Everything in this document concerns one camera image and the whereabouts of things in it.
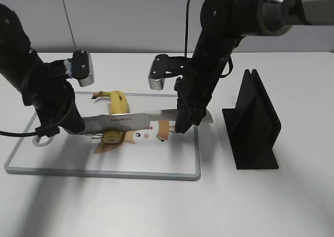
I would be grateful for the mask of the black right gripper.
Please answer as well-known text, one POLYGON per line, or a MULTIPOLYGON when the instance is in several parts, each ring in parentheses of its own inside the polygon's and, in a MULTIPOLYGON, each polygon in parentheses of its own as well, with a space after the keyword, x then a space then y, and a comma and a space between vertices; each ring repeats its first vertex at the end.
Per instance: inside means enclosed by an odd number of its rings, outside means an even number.
POLYGON ((176 79, 177 116, 175 131, 186 133, 193 125, 199 125, 206 116, 206 108, 221 78, 224 78, 224 62, 187 62, 182 77, 176 79))

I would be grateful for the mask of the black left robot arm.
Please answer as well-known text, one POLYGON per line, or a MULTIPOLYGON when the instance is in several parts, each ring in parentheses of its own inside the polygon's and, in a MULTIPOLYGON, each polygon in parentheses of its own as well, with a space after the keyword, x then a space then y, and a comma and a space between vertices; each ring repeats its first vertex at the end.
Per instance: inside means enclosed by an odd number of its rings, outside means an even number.
POLYGON ((1 75, 21 94, 25 106, 33 106, 41 126, 35 133, 54 136, 59 128, 78 133, 83 119, 68 79, 71 60, 46 63, 31 47, 16 13, 1 5, 1 75))

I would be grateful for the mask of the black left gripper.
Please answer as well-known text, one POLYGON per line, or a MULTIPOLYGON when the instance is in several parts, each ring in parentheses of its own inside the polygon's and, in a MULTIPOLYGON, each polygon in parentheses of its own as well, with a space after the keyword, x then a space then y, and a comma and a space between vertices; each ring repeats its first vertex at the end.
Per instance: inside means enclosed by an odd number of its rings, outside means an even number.
POLYGON ((36 134, 56 135, 60 127, 72 133, 84 129, 74 90, 67 79, 29 72, 23 77, 21 95, 24 105, 34 106, 40 120, 36 134))

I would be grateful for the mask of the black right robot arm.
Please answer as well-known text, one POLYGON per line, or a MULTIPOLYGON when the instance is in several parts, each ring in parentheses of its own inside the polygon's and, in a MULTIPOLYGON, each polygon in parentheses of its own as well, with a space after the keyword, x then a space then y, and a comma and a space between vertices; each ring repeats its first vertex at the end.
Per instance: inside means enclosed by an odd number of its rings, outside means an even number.
POLYGON ((331 26, 333 0, 205 0, 200 23, 193 55, 174 86, 178 133, 205 117, 223 69, 244 37, 279 37, 294 26, 331 26))

